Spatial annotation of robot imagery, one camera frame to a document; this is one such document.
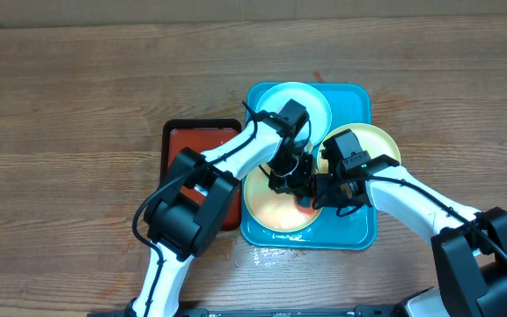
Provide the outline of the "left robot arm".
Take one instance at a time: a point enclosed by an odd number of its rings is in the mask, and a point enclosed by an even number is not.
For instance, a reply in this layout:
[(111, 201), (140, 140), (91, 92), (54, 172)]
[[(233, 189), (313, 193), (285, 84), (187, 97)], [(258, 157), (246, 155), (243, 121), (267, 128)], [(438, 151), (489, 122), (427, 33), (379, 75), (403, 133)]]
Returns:
[(131, 230), (151, 254), (142, 290), (124, 315), (177, 313), (192, 260), (214, 240), (240, 182), (254, 169), (269, 167), (268, 187), (278, 194), (310, 196), (311, 135), (307, 106), (288, 100), (276, 111), (251, 112), (247, 126), (217, 148), (182, 149), (133, 217)]

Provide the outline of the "yellow plate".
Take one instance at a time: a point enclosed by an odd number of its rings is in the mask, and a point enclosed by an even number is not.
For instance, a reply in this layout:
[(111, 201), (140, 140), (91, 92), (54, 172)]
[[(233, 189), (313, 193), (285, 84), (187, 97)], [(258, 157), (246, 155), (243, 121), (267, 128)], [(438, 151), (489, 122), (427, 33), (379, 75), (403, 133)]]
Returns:
[(403, 174), (400, 150), (384, 130), (366, 123), (334, 129), (317, 157), (319, 172), (312, 177), (318, 199), (355, 199), (369, 194), (373, 181)]
[(247, 175), (243, 197), (253, 219), (276, 232), (304, 229), (320, 215), (320, 210), (302, 207), (294, 195), (277, 194), (270, 189), (268, 177), (260, 168)]

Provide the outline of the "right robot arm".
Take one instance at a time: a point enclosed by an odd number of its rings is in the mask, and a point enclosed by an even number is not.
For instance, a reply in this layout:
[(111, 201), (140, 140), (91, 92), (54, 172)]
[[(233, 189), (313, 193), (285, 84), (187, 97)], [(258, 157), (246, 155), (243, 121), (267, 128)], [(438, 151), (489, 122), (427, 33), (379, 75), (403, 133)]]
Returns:
[(403, 299), (394, 316), (507, 316), (506, 210), (454, 202), (395, 158), (373, 157), (351, 129), (322, 146), (327, 172), (314, 177), (314, 208), (373, 207), (431, 246), (437, 286)]

